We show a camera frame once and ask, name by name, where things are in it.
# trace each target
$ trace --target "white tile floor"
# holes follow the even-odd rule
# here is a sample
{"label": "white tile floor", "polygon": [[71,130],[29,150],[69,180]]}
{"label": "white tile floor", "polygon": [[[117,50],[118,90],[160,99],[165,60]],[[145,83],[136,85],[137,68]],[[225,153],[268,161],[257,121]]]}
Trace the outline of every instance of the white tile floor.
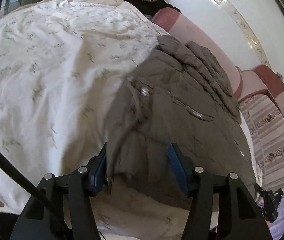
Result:
{"label": "white tile floor", "polygon": [[[261,64],[234,19],[214,0],[166,0],[204,30],[242,70]],[[228,0],[260,41],[271,68],[284,76],[284,17],[274,0]],[[0,211],[10,212],[7,207]],[[109,239],[129,239],[107,235]]]}

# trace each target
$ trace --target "white bed sheet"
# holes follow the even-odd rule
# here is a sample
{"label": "white bed sheet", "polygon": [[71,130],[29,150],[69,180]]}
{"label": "white bed sheet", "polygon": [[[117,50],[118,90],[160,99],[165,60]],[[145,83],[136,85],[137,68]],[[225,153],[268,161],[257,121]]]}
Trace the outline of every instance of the white bed sheet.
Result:
{"label": "white bed sheet", "polygon": [[[0,151],[35,185],[85,165],[123,77],[164,34],[122,0],[53,0],[0,19]],[[0,200],[19,213],[28,198],[0,170]],[[91,203],[102,232],[138,239],[180,239],[188,216],[119,179]]]}

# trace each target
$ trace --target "sofa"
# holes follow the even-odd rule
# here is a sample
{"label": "sofa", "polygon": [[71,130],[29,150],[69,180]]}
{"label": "sofa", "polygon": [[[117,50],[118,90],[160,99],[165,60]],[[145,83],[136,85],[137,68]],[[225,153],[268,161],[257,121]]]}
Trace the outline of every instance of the sofa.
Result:
{"label": "sofa", "polygon": [[268,66],[241,71],[221,48],[183,14],[164,8],[152,19],[181,43],[207,47],[225,70],[250,129],[263,189],[284,191],[284,83]]}

